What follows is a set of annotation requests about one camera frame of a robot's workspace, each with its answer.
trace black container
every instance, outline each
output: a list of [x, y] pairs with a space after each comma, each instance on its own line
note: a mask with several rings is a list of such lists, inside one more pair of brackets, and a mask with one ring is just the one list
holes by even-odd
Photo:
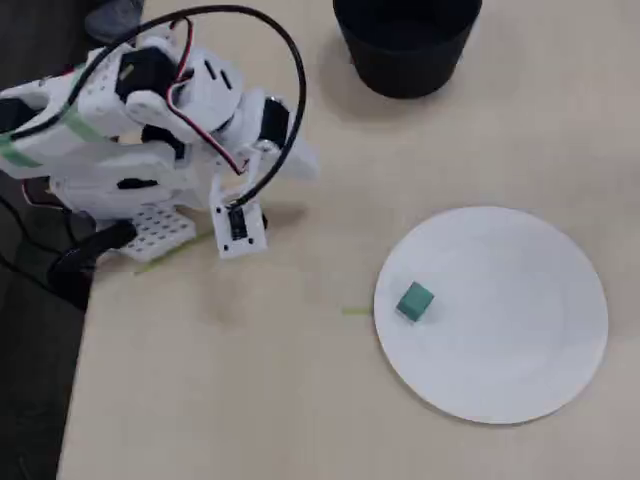
[[334, 0], [360, 78], [393, 98], [417, 98], [453, 75], [482, 0]]

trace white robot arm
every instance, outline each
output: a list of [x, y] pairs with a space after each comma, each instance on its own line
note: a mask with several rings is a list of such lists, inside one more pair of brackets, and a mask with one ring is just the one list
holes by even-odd
[[[180, 205], [211, 211], [221, 257], [264, 250], [257, 198], [228, 204], [273, 167], [293, 115], [261, 89], [244, 91], [242, 75], [212, 52], [192, 49], [191, 38], [182, 51], [173, 30], [159, 27], [135, 48], [120, 45], [60, 118], [84, 67], [0, 92], [0, 169], [17, 179], [50, 177], [61, 202], [98, 225], [130, 220], [138, 235], [120, 250], [139, 261], [195, 236], [193, 223], [175, 212]], [[89, 64], [99, 54], [91, 52]], [[44, 131], [11, 136], [47, 121]], [[114, 140], [140, 130], [140, 144]], [[296, 139], [280, 172], [306, 179], [317, 170]], [[233, 172], [244, 183], [223, 189], [223, 175]]]

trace table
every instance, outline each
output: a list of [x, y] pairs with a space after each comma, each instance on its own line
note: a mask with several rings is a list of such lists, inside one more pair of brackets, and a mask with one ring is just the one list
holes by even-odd
[[[187, 3], [149, 0], [146, 16]], [[321, 179], [265, 192], [265, 254], [222, 262], [203, 241], [146, 273], [127, 261], [101, 268], [60, 478], [635, 475], [640, 3], [486, 0], [452, 82], [405, 102], [358, 80], [330, 1], [244, 3], [299, 42], [310, 86], [304, 134]], [[197, 28], [200, 44], [295, 101], [293, 67], [268, 29], [219, 16]], [[594, 382], [527, 425], [489, 428], [434, 411], [391, 371], [372, 318], [342, 314], [371, 304], [382, 263], [410, 228], [467, 205], [556, 225], [607, 292], [610, 343]]]

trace white plate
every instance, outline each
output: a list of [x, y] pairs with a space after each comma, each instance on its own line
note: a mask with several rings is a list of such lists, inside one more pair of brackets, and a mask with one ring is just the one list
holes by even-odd
[[[413, 281], [435, 299], [417, 323], [396, 311]], [[569, 237], [523, 212], [452, 210], [391, 252], [374, 313], [389, 362], [420, 397], [483, 423], [547, 415], [587, 386], [607, 343], [607, 304]]]

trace green block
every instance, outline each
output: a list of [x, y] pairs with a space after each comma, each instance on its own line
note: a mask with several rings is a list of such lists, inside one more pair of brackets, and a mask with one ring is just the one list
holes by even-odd
[[417, 322], [433, 301], [433, 293], [418, 282], [413, 282], [396, 307], [409, 320]]

